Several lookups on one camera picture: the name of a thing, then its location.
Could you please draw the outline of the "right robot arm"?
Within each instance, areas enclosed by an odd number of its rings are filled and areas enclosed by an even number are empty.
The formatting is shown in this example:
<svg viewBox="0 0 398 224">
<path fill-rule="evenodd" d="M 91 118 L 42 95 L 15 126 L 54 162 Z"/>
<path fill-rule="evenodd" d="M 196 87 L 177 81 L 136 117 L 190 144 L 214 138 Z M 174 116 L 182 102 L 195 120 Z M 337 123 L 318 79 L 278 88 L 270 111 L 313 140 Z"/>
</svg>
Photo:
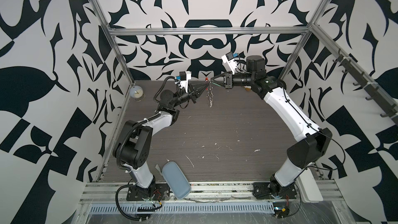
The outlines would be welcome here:
<svg viewBox="0 0 398 224">
<path fill-rule="evenodd" d="M 238 69 L 237 57 L 231 52 L 222 56 L 223 63 L 228 65 L 230 71 L 213 77 L 211 82 L 226 89 L 250 87 L 279 115 L 296 140 L 296 144 L 287 150 L 286 161 L 271 177 L 269 191 L 276 195 L 325 155 L 332 133 L 327 128 L 320 128 L 303 113 L 289 98 L 283 81 L 267 74 L 263 57 L 248 56 L 243 72 Z"/>
</svg>

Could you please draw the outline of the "red handled keyring tool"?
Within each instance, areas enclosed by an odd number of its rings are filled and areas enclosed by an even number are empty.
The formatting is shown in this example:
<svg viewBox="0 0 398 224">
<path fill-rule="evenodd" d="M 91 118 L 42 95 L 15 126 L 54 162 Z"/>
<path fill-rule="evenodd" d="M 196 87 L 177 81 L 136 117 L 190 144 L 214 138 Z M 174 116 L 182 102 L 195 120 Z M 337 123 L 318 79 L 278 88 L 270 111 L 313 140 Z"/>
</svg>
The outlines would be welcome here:
<svg viewBox="0 0 398 224">
<path fill-rule="evenodd" d="M 205 78 L 205 81 L 209 82 L 206 92 L 207 92 L 207 98 L 208 98 L 208 106 L 210 108 L 212 108 L 213 104 L 214 104 L 214 93 L 213 93 L 212 83 L 208 77 Z"/>
</svg>

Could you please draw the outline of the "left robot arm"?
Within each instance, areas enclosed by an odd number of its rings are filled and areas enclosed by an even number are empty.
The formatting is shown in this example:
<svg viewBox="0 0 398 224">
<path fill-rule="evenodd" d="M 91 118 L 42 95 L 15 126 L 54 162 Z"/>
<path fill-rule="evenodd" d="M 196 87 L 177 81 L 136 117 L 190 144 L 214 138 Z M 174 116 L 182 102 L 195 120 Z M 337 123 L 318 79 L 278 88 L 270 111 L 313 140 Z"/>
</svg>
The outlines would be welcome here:
<svg viewBox="0 0 398 224">
<path fill-rule="evenodd" d="M 165 89 L 166 81 L 154 96 L 157 103 L 155 114 L 141 121 L 127 121 L 122 127 L 113 149 L 116 165 L 136 181 L 140 189 L 149 189 L 155 183 L 147 164 L 152 137 L 161 130 L 173 125 L 179 116 L 177 107 L 184 103 L 196 103 L 206 91 L 210 82 L 188 82 L 174 80 L 176 91 Z"/>
</svg>

